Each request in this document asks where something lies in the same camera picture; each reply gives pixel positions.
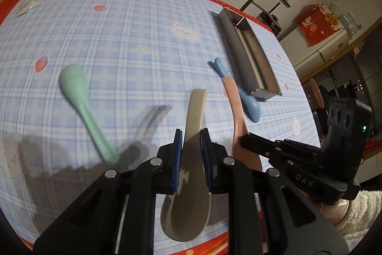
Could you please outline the person's right hand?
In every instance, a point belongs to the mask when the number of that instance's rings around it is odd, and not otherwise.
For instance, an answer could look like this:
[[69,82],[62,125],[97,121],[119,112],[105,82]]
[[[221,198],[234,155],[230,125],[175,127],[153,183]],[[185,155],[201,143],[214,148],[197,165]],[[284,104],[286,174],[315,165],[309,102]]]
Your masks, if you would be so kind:
[[310,196],[308,199],[332,225],[338,225],[346,217],[350,207],[349,200],[345,199],[340,199],[334,205],[327,205],[322,202],[318,202],[318,200]]

